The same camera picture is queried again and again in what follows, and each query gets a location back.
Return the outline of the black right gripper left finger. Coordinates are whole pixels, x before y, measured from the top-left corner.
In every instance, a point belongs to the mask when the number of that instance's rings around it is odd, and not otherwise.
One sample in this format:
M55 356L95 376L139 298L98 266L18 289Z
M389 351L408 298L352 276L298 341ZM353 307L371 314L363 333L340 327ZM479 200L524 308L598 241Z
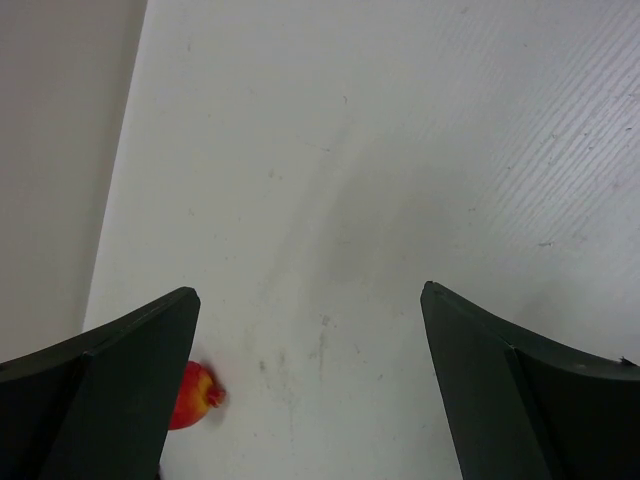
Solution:
M200 305L181 287L2 363L2 478L155 478Z

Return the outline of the red fake pomegranate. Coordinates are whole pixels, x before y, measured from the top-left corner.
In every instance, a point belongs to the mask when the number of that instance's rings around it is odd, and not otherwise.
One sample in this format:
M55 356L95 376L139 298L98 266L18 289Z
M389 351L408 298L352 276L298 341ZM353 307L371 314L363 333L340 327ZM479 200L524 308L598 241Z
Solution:
M188 428L203 419L211 409L221 407L226 390L212 370L188 361L170 419L169 430Z

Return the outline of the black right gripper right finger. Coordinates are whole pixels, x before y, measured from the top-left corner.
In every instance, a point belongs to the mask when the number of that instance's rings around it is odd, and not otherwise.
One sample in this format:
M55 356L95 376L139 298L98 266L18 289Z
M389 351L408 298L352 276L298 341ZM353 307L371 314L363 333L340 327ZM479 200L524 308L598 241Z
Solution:
M639 367L425 284L426 337L465 479L636 479Z

